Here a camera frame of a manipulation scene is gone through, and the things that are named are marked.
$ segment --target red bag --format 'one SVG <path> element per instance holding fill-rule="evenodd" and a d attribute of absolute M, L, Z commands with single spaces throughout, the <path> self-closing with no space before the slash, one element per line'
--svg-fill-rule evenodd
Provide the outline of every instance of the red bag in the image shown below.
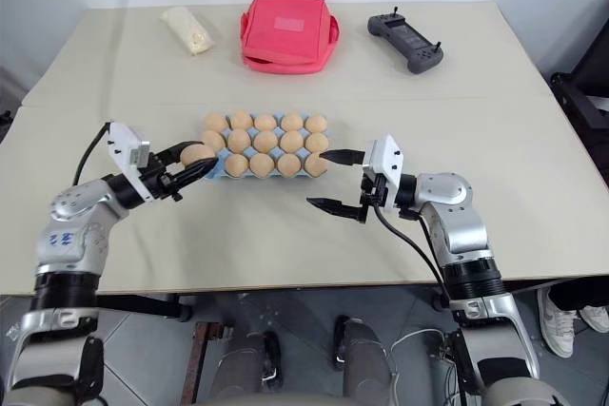
<path fill-rule="evenodd" d="M 241 17 L 244 63 L 258 71 L 320 71 L 338 39 L 325 0 L 254 0 Z"/>

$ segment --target egg carton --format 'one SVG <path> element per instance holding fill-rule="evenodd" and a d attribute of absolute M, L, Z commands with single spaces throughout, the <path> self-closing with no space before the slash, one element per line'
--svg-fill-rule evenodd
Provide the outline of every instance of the egg carton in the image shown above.
<path fill-rule="evenodd" d="M 258 116 L 258 114 L 254 114 L 254 113 L 249 113 L 249 115 L 252 117 L 252 119 L 256 119 L 256 116 Z M 275 135 L 277 135 L 277 139 L 279 141 L 281 141 L 282 135 L 284 135 L 286 133 L 286 130 L 283 130 L 280 125 L 282 123 L 282 119 L 285 116 L 284 113 L 273 113 L 273 118 L 275 118 L 275 121 L 277 122 L 277 127 L 273 128 L 273 132 L 275 133 Z M 306 123 L 306 119 L 309 117 L 308 114 L 302 114 L 301 113 L 301 117 L 303 118 L 303 122 Z M 254 137 L 256 135 L 258 135 L 262 130 L 259 130 L 256 127 L 250 127 L 246 132 L 249 135 L 249 139 L 251 140 L 252 144 L 254 143 Z M 306 128 L 301 128 L 300 130 L 298 130 L 301 135 L 303 135 L 303 139 L 306 141 L 306 137 L 308 137 L 311 132 L 309 132 Z M 225 143 L 228 141 L 228 135 L 230 135 L 230 132 L 232 132 L 231 128 L 226 128 L 224 129 L 222 132 L 220 132 L 220 134 L 223 136 L 223 138 L 225 139 Z M 328 130 L 324 130 L 323 135 L 325 135 L 329 141 L 329 136 L 328 136 Z M 249 146 L 248 148 L 246 148 L 244 150 L 244 152 L 242 152 L 242 154 L 244 156 L 247 157 L 248 160 L 250 160 L 252 157 L 254 157 L 256 154 L 258 154 L 260 151 L 256 150 L 256 148 L 254 148 L 254 146 Z M 242 178 L 246 178 L 246 177 L 254 177 L 254 178 L 258 178 L 260 179 L 258 176 L 256 176 L 250 169 L 248 169 L 243 175 L 241 175 L 239 178 L 235 178 L 234 176 L 230 176 L 228 173 L 225 172 L 225 161 L 226 159 L 231 156 L 232 154 L 234 154 L 230 149 L 228 149 L 227 147 L 222 148 L 221 150 L 219 150 L 216 153 L 216 157 L 218 158 L 218 163 L 211 169 L 211 171 L 209 171 L 206 174 L 206 178 L 209 180 L 219 180 L 221 178 L 230 178 L 233 180 L 241 180 Z M 277 161 L 279 160 L 280 157 L 284 156 L 285 154 L 287 154 L 285 151 L 283 151 L 278 145 L 273 147 L 270 151 L 268 151 L 266 154 L 268 154 L 273 161 L 275 162 L 275 164 L 277 164 Z M 301 160 L 301 170 L 296 173 L 296 175 L 294 175 L 292 178 L 296 178 L 298 176 L 304 176 L 307 178 L 314 178 L 313 176 L 309 175 L 306 171 L 305 171 L 305 160 L 306 158 L 311 155 L 312 153 L 306 149 L 305 147 L 301 147 L 300 149 L 298 149 L 296 152 L 294 152 L 294 154 L 296 156 L 298 156 L 298 158 Z M 281 178 L 285 178 L 284 175 L 282 175 L 279 170 L 277 169 L 277 166 L 275 166 L 275 168 L 273 168 L 273 170 L 268 174 L 267 178 L 271 178 L 274 176 L 279 176 Z"/>

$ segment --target brown egg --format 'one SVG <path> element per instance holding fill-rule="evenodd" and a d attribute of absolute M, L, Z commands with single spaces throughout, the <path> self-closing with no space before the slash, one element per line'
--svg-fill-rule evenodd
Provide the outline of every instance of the brown egg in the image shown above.
<path fill-rule="evenodd" d="M 282 139 L 279 142 L 281 149 L 283 149 L 287 153 L 292 153 L 298 151 L 305 140 L 303 140 L 303 135 L 298 130 L 292 130 L 291 132 L 286 132 L 282 135 Z"/>
<path fill-rule="evenodd" d="M 314 114 L 306 118 L 304 128 L 311 133 L 324 132 L 327 129 L 327 120 L 321 114 Z"/>
<path fill-rule="evenodd" d="M 232 129 L 241 128 L 243 130 L 248 130 L 253 125 L 254 123 L 251 120 L 251 116 L 246 111 L 235 111 L 230 115 L 230 128 Z"/>
<path fill-rule="evenodd" d="M 241 154 L 251 146 L 251 139 L 246 131 L 237 128 L 228 135 L 228 149 Z"/>
<path fill-rule="evenodd" d="M 304 160 L 304 170 L 313 178 L 317 178 L 327 171 L 327 160 L 322 159 L 319 152 L 314 152 Z"/>
<path fill-rule="evenodd" d="M 303 118 L 298 113 L 289 113 L 282 118 L 282 129 L 285 131 L 300 130 L 303 125 Z"/>
<path fill-rule="evenodd" d="M 249 166 L 246 156 L 241 154 L 231 154 L 225 160 L 225 172 L 233 178 L 240 178 Z"/>
<path fill-rule="evenodd" d="M 254 147 L 259 152 L 267 153 L 279 143 L 274 132 L 260 132 L 254 137 Z"/>
<path fill-rule="evenodd" d="M 205 145 L 211 146 L 216 152 L 226 147 L 225 137 L 220 135 L 215 130 L 206 130 L 203 132 L 203 135 L 201 135 L 201 141 Z"/>
<path fill-rule="evenodd" d="M 277 121 L 270 114 L 259 114 L 254 120 L 254 126 L 258 130 L 272 130 L 277 126 Z"/>
<path fill-rule="evenodd" d="M 182 152 L 180 153 L 180 162 L 183 166 L 188 166 L 194 162 L 210 157 L 216 157 L 216 153 L 213 152 L 211 146 L 196 144 L 182 149 Z"/>
<path fill-rule="evenodd" d="M 226 116 L 220 113 L 209 113 L 203 120 L 203 125 L 206 130 L 213 130 L 214 132 L 222 132 L 228 128 Z"/>
<path fill-rule="evenodd" d="M 296 176 L 302 167 L 301 160 L 295 154 L 285 154 L 277 161 L 277 169 L 286 178 Z"/>
<path fill-rule="evenodd" d="M 306 137 L 306 142 L 304 142 L 304 147 L 311 152 L 322 152 L 330 146 L 327 137 L 323 135 L 323 133 L 311 133 L 308 137 Z"/>
<path fill-rule="evenodd" d="M 267 154 L 258 153 L 249 160 L 249 169 L 258 178 L 266 178 L 275 168 L 275 163 Z"/>

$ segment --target white table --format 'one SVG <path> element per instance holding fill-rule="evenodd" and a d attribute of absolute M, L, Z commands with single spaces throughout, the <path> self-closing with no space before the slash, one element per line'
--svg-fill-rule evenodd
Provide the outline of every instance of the white table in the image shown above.
<path fill-rule="evenodd" d="M 140 127 L 158 151 L 196 139 L 207 112 L 240 108 L 324 113 L 332 147 L 363 148 L 391 132 L 404 172 L 462 174 L 507 279 L 609 273 L 607 188 L 497 7 L 399 4 L 445 52 L 437 68 L 411 75 L 365 29 L 368 16 L 392 5 L 332 5 L 342 28 L 336 52 L 321 73 L 298 76 L 241 63 L 245 6 L 192 8 L 217 42 L 196 57 L 159 21 L 161 8 L 89 11 L 0 145 L 0 293 L 31 290 L 49 202 L 69 186 L 107 118 Z M 116 168 L 100 146 L 83 180 L 110 172 Z M 305 202 L 355 204 L 360 179 L 355 167 L 333 166 L 317 180 L 201 182 L 179 203 L 137 208 L 113 229 L 100 290 L 432 281 L 372 215 L 360 225 Z M 417 224 L 392 221 L 424 243 Z"/>

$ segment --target game controller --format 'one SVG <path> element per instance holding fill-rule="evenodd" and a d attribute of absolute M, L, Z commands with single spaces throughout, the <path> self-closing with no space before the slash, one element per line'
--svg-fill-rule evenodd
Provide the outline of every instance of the game controller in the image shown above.
<path fill-rule="evenodd" d="M 442 43 L 432 45 L 406 23 L 404 17 L 398 14 L 397 7 L 393 9 L 393 13 L 370 17 L 368 32 L 383 37 L 393 45 L 408 61 L 407 68 L 415 74 L 423 73 L 436 66 L 444 57 L 440 48 Z"/>

